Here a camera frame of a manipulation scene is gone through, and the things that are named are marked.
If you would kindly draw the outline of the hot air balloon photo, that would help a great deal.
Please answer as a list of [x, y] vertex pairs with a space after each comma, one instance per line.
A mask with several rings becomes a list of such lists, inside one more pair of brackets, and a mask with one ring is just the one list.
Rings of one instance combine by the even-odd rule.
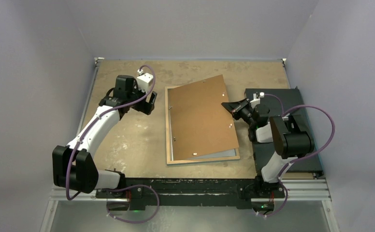
[[239, 160], [240, 154], [238, 149], [229, 149], [213, 153], [187, 152], [186, 154], [171, 153], [171, 161], [176, 160], [202, 160], [202, 159], [233, 159]]

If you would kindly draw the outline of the blue wooden picture frame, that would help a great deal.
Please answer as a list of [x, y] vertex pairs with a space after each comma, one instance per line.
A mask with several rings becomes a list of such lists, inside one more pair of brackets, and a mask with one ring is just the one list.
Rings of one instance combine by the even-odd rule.
[[219, 161], [233, 161], [240, 159], [239, 149], [226, 150], [218, 153], [208, 154], [205, 156], [199, 156], [198, 159], [183, 159], [176, 160], [173, 155], [173, 137], [171, 130], [171, 114], [169, 106], [169, 90], [175, 87], [165, 87], [164, 98], [165, 98], [165, 129], [166, 129], [166, 164], [167, 165], [190, 165], [208, 162], [219, 162]]

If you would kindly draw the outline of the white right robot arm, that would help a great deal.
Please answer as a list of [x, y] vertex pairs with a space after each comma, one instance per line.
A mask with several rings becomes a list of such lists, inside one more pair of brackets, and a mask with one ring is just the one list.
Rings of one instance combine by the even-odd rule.
[[254, 191], [261, 197], [273, 190], [291, 166], [290, 162], [313, 152], [315, 143], [304, 120], [299, 115], [270, 116], [270, 108], [257, 103], [252, 106], [248, 99], [221, 104], [235, 120], [242, 119], [248, 124], [251, 142], [273, 143], [274, 153], [261, 169], [261, 179], [254, 183]]

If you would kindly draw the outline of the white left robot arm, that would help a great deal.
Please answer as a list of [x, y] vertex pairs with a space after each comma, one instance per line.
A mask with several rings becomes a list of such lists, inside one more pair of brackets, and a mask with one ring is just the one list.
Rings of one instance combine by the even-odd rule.
[[157, 93], [153, 91], [155, 77], [141, 73], [137, 77], [119, 75], [115, 86], [100, 100], [87, 125], [67, 145], [58, 145], [52, 152], [54, 185], [66, 190], [90, 193], [108, 189], [116, 198], [125, 195], [127, 185], [121, 172], [99, 170], [93, 157], [108, 132], [129, 111], [151, 114]]

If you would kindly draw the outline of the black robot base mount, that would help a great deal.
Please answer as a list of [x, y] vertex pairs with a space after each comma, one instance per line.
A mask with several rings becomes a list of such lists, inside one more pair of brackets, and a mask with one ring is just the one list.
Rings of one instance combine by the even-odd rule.
[[268, 184], [261, 178], [131, 178], [120, 181], [125, 191], [97, 190], [96, 198], [110, 202], [123, 200], [129, 210], [146, 206], [230, 206], [237, 209], [271, 209], [274, 200], [285, 197], [284, 187]]

